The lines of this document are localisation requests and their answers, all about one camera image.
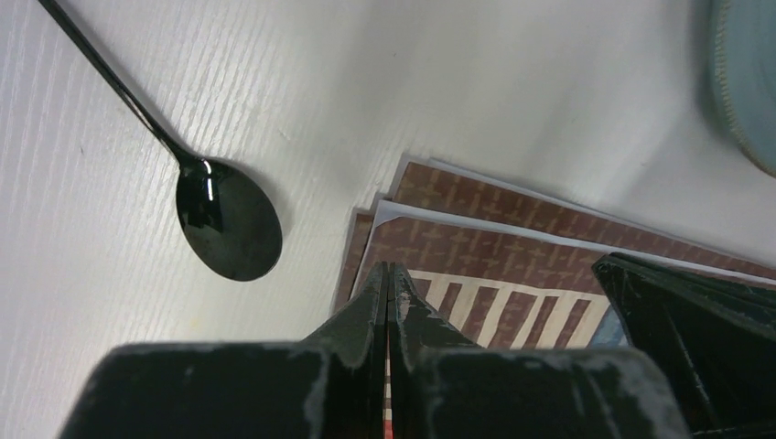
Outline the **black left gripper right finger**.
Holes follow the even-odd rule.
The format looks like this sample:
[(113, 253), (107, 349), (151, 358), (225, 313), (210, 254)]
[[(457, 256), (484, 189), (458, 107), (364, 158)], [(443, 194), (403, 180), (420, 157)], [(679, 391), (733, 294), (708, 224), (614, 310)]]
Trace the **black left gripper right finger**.
[(387, 267), (397, 438), (686, 438), (668, 380), (632, 348), (489, 350)]

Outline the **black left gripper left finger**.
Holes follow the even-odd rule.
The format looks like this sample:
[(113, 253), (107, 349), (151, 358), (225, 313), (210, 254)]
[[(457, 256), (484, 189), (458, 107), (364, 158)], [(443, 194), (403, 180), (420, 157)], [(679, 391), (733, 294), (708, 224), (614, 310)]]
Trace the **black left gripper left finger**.
[(63, 438), (381, 438), (388, 266), (295, 342), (142, 343), (92, 370)]

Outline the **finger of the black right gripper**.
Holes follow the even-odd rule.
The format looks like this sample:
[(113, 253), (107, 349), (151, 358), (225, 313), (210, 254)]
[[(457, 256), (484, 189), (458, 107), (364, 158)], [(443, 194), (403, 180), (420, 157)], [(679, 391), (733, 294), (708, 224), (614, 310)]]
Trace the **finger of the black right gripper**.
[(695, 438), (775, 435), (775, 292), (612, 253), (592, 271)]

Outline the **striped patchwork placemat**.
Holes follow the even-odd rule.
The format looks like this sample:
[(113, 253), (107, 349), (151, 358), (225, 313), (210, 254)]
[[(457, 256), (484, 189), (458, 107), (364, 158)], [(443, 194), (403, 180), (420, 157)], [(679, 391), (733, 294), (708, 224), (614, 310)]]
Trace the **striped patchwork placemat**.
[(350, 296), (374, 265), (401, 265), (422, 299), (489, 350), (639, 350), (592, 271), (612, 253), (775, 292), (770, 267), (525, 189), (412, 162), (393, 197), (356, 219), (352, 247)]

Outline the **black spoon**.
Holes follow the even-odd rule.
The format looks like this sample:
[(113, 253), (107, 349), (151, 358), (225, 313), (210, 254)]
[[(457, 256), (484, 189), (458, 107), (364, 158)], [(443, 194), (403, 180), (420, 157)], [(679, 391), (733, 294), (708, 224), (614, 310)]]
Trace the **black spoon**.
[(40, 4), (176, 159), (178, 222), (191, 249), (224, 278), (251, 282), (267, 275), (281, 256), (283, 232), (275, 206), (262, 188), (237, 167), (184, 147), (141, 103), (59, 2)]

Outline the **teal ceramic plate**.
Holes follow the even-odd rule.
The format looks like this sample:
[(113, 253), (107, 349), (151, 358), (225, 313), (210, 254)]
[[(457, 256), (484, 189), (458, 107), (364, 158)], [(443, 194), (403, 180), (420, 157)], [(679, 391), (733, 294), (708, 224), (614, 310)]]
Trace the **teal ceramic plate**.
[(725, 130), (747, 159), (775, 176), (775, 3), (713, 1), (711, 90)]

